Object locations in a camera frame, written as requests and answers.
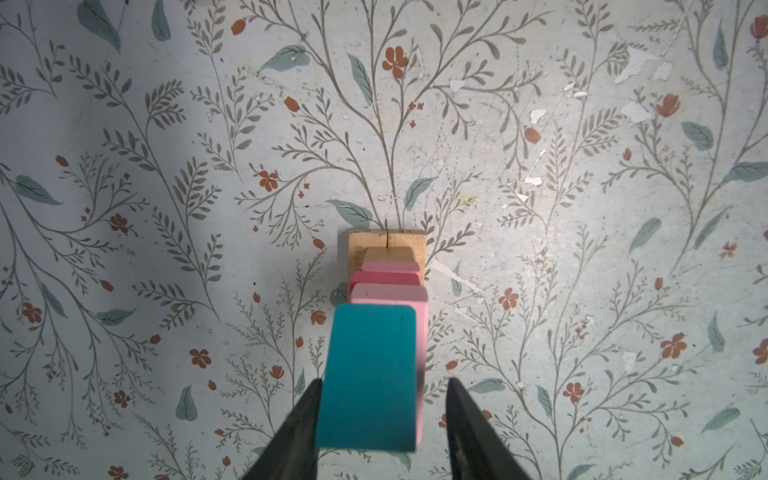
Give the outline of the light pink wood block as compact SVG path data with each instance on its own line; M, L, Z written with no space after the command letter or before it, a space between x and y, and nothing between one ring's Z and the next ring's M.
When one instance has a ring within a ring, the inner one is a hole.
M427 338L429 333L429 296L424 286L357 283L350 296L352 304L396 305L411 307L417 317L417 409L416 446L423 436L423 410Z

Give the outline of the dark pink rectangular block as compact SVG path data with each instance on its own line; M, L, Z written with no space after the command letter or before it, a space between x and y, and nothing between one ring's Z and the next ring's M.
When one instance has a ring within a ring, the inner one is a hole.
M421 286L420 274L416 272L375 272L357 271L349 281L349 293L358 284L409 285Z

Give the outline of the arched natural wood block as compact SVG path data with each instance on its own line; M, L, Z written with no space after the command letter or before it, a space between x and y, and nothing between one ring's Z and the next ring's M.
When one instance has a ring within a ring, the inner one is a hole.
M415 262L416 257L410 247L369 247L363 262Z

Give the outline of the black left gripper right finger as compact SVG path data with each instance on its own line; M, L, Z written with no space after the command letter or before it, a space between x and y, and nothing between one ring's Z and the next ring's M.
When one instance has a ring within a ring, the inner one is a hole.
M529 479L457 378L448 382L445 414L454 480Z

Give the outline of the teal wood block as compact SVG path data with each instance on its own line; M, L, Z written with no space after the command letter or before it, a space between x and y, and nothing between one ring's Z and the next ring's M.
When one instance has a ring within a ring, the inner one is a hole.
M316 444L416 449L417 316L407 306L343 304L334 313Z

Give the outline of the engraved rectangular wood block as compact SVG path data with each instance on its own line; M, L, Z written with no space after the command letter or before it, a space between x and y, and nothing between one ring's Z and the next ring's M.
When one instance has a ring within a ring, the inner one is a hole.
M415 262L363 262L369 247L410 247ZM348 280L357 271L417 272L424 284L427 234L417 230L350 230L348 233Z

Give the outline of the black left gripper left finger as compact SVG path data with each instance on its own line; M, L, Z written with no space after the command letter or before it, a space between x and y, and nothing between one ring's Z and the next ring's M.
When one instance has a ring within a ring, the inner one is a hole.
M315 480L316 426L323 381L313 380L243 480Z

